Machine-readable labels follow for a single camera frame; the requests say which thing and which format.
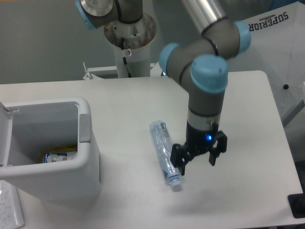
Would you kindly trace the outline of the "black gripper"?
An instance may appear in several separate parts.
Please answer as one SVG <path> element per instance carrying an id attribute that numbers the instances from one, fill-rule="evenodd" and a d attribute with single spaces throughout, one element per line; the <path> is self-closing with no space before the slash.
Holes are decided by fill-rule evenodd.
<path id="1" fill-rule="evenodd" d="M 198 130 L 188 122 L 186 126 L 186 142 L 184 145 L 174 144 L 170 161 L 185 175 L 186 164 L 196 156 L 210 152 L 209 163 L 215 166 L 216 159 L 227 150 L 227 136 L 223 131 L 218 132 L 218 124 L 212 122 L 211 130 Z"/>

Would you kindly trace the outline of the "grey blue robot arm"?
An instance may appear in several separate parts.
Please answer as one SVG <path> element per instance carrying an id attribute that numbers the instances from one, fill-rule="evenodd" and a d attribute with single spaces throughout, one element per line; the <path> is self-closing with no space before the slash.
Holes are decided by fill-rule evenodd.
<path id="1" fill-rule="evenodd" d="M 113 46 L 120 78 L 150 75 L 145 51 L 156 36 L 154 19 L 140 0 L 78 0 L 75 5 L 88 29 L 104 28 Z M 242 22 L 230 21 L 216 0 L 185 0 L 201 39 L 182 47 L 166 45 L 159 56 L 165 75 L 189 95 L 186 141 L 172 148 L 171 162 L 181 174 L 196 156 L 209 153 L 214 165 L 227 149 L 227 136 L 219 130 L 224 93 L 228 84 L 227 60 L 246 51 L 251 34 Z"/>

